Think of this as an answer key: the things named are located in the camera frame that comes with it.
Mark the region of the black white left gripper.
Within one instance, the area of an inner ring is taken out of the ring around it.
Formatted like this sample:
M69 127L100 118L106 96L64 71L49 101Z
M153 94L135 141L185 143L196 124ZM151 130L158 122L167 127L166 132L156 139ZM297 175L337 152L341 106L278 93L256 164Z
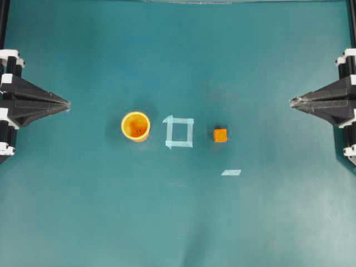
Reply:
M10 85L10 92L1 88L1 163L15 154L19 127L70 109L69 101L20 78L24 66L18 50L1 49L1 86Z

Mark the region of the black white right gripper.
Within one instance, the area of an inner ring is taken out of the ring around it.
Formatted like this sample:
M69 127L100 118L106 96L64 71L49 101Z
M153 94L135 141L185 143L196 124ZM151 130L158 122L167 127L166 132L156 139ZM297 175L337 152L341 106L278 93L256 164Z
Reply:
M292 98L296 110L328 121L343 130L343 155L355 165L355 48L338 57L339 80L316 91Z

